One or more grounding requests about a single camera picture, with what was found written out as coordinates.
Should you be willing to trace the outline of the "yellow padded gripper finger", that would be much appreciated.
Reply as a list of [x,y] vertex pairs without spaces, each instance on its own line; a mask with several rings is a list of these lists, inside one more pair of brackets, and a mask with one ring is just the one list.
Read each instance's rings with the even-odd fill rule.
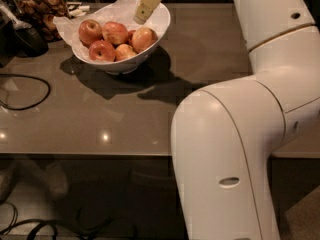
[[139,0],[135,9],[133,20],[143,25],[152,16],[154,10],[159,6],[162,0]]

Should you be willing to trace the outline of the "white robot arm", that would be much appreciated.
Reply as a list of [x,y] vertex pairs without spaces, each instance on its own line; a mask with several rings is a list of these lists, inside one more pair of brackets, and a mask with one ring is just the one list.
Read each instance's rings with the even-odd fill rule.
[[320,34],[303,0],[233,0],[252,75],[178,106],[171,152],[190,240],[280,240],[268,158],[319,117]]

